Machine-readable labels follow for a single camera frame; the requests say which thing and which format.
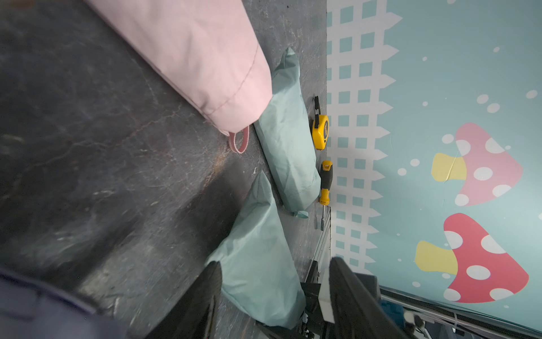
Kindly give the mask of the purple umbrella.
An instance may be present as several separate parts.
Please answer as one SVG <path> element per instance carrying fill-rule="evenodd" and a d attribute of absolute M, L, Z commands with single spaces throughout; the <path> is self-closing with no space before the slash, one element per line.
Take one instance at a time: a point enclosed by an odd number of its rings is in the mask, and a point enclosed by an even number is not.
<path fill-rule="evenodd" d="M 1 337 L 128 338 L 128 328 L 70 293 L 1 268 Z"/>

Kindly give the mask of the mint sleeved umbrella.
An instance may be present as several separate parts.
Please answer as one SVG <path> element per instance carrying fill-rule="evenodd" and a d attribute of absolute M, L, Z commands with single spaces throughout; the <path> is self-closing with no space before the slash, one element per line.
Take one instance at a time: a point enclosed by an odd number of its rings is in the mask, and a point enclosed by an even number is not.
<path fill-rule="evenodd" d="M 300 84 L 299 58 L 287 48 L 272 72 L 272 98 L 257 122 L 257 137 L 284 207 L 307 219 L 321 178 Z"/>
<path fill-rule="evenodd" d="M 223 295 L 252 319 L 286 329 L 301 321 L 306 297 L 264 172 L 207 261 L 220 263 Z"/>

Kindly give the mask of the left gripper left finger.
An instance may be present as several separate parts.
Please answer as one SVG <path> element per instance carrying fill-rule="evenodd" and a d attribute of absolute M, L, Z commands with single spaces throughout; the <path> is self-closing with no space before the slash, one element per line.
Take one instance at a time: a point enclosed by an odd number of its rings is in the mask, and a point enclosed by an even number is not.
<path fill-rule="evenodd" d="M 211 261 L 148 338 L 213 338 L 222 289 L 222 268 Z"/>

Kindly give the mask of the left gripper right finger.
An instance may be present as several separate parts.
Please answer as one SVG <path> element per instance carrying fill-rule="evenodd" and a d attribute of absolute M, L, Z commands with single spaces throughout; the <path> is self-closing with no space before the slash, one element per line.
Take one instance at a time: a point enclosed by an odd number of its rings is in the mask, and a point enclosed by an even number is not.
<path fill-rule="evenodd" d="M 342 258 L 330 261 L 330 299 L 336 338 L 406 338 Z"/>

